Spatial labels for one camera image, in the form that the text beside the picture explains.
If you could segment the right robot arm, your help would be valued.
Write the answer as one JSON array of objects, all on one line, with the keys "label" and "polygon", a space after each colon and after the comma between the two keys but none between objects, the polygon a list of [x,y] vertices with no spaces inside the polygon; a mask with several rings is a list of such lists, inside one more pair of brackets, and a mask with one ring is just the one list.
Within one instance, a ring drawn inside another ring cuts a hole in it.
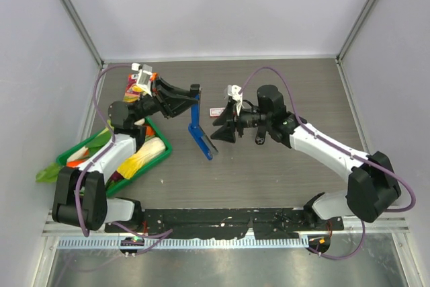
[{"label": "right robot arm", "polygon": [[213,125],[214,140],[234,143],[246,128],[256,128],[255,142],[263,145],[270,137],[322,163],[345,180],[347,188],[337,193],[319,193],[303,207],[304,224],[320,229],[336,216],[356,216],[372,223],[400,197],[389,158],[381,152],[368,155],[343,145],[319,132],[303,118],[289,112],[284,97],[274,85],[257,90],[257,106],[243,107],[238,85],[225,90],[227,105]]}]

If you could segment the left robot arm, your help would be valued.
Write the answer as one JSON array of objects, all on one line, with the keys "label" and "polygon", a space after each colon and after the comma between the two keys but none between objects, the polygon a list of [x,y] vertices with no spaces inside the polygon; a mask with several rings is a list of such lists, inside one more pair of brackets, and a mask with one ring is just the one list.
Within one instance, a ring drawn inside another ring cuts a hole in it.
[{"label": "left robot arm", "polygon": [[130,233],[138,231],[143,216],[130,200],[110,200],[106,183],[129,157],[145,143],[144,119],[162,113],[174,118],[198,104],[201,87],[192,84],[181,89],[156,76],[147,83],[149,93],[134,102],[115,101],[108,108],[111,138],[94,156],[78,167],[63,167],[58,174],[52,219],[61,224],[81,228],[87,236],[112,220]]}]

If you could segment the blue stapler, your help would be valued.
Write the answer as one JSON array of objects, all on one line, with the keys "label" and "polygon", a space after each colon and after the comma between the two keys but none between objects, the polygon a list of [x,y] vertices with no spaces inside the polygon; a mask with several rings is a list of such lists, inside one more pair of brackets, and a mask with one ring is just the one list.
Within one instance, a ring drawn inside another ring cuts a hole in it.
[{"label": "blue stapler", "polygon": [[197,95],[196,99],[197,103],[191,107],[191,122],[188,131],[207,160],[211,161],[218,154],[218,149],[200,126],[200,95]]}]

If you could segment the red white staple box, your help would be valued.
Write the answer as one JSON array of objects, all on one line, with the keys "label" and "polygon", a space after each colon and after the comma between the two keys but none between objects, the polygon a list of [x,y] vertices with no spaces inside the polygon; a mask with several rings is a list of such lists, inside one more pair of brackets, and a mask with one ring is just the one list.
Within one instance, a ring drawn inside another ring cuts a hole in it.
[{"label": "red white staple box", "polygon": [[210,108],[209,116],[211,118],[217,118],[223,113],[223,111],[224,111],[224,108]]}]

